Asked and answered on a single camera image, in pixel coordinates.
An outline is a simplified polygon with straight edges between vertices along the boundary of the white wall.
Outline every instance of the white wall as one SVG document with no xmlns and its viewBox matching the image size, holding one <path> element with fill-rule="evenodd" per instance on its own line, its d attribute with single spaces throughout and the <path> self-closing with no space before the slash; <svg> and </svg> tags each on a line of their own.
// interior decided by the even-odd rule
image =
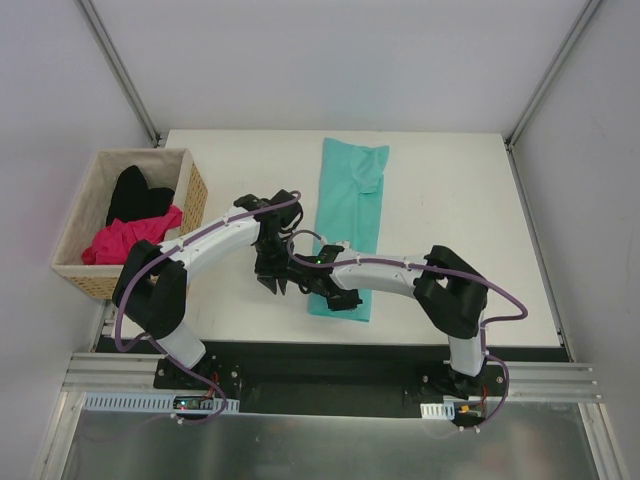
<svg viewBox="0 0 640 480">
<path fill-rule="evenodd" d="M 585 0 L 95 0 L 170 128 L 507 133 Z"/>
<path fill-rule="evenodd" d="M 517 145 L 578 360 L 598 366 L 640 478 L 640 2 L 605 2 Z"/>
<path fill-rule="evenodd" d="M 30 475 L 97 302 L 49 262 L 93 153 L 146 146 L 71 0 L 0 2 L 0 465 Z"/>
</svg>

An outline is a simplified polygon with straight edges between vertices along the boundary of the wicker basket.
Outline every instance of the wicker basket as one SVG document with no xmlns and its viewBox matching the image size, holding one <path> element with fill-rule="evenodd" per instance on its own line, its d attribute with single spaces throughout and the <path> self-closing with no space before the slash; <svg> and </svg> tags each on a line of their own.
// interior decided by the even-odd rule
<svg viewBox="0 0 640 480">
<path fill-rule="evenodd" d="M 207 187 L 187 149 L 102 150 L 85 179 L 53 258 L 52 268 L 87 295 L 111 299 L 122 265 L 83 265 L 80 255 L 105 225 L 118 175 L 137 165 L 149 188 L 175 189 L 173 204 L 183 212 L 182 225 L 165 240 L 198 228 L 207 202 Z"/>
</svg>

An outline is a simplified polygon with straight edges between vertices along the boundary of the turquoise towel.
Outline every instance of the turquoise towel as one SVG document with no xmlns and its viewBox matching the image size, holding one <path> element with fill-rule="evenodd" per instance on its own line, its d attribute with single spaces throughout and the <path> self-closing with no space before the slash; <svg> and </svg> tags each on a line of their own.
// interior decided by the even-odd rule
<svg viewBox="0 0 640 480">
<path fill-rule="evenodd" d="M 354 250 L 376 253 L 388 159 L 389 147 L 359 147 L 325 138 L 315 230 L 329 243 L 346 240 Z M 320 248 L 316 242 L 314 254 Z M 368 322 L 371 290 L 360 290 L 360 298 L 362 305 L 355 310 L 332 312 L 326 299 L 312 294 L 309 313 Z"/>
</svg>

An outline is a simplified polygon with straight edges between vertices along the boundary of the black cloth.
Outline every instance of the black cloth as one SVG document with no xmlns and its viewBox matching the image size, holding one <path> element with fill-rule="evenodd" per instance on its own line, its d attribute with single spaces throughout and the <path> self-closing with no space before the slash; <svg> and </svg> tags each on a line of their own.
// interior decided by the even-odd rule
<svg viewBox="0 0 640 480">
<path fill-rule="evenodd" d="M 144 175 L 133 165 L 118 177 L 111 195 L 106 225 L 111 225 L 116 218 L 121 222 L 133 222 L 161 217 L 169 210 L 173 195 L 174 191 L 170 188 L 149 189 Z"/>
</svg>

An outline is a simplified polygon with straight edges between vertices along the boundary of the white table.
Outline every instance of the white table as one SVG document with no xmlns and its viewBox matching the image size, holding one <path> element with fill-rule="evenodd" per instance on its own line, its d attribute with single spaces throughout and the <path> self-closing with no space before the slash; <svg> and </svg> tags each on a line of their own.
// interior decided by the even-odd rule
<svg viewBox="0 0 640 480">
<path fill-rule="evenodd" d="M 524 321 L 492 326 L 491 345 L 558 346 L 556 328 L 502 138 L 494 134 L 172 130 L 167 147 L 186 147 L 209 189 L 205 221 L 238 197 L 300 190 L 300 228 L 313 229 L 325 137 L 389 145 L 378 253 L 452 248 L 529 308 Z M 310 253 L 311 239 L 296 239 Z M 371 321 L 307 313 L 308 297 L 290 284 L 285 297 L 258 284 L 255 253 L 245 248 L 196 278 L 186 322 L 205 340 L 365 344 L 445 344 L 418 302 L 374 292 Z M 490 294 L 486 316 L 514 307 Z M 125 337 L 140 330 L 127 321 Z"/>
</svg>

